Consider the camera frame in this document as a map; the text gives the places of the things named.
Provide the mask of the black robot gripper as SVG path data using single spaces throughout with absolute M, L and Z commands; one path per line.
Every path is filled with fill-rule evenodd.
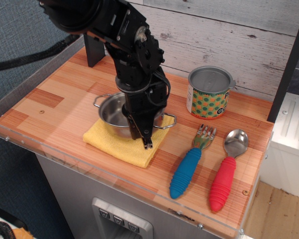
M 125 94 L 124 115 L 128 119 L 133 140 L 142 138 L 144 149 L 152 149 L 155 116 L 167 106 L 170 82 L 164 72 L 154 72 L 148 85 L 132 87 L 115 78 L 118 89 Z

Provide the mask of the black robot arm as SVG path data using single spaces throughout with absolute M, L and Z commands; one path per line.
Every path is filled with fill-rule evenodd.
M 170 83 L 161 64 L 164 51 L 146 18 L 125 0 L 42 0 L 40 6 L 64 32 L 103 42 L 125 94 L 124 115 L 133 139 L 152 147 L 155 118 L 167 105 Z

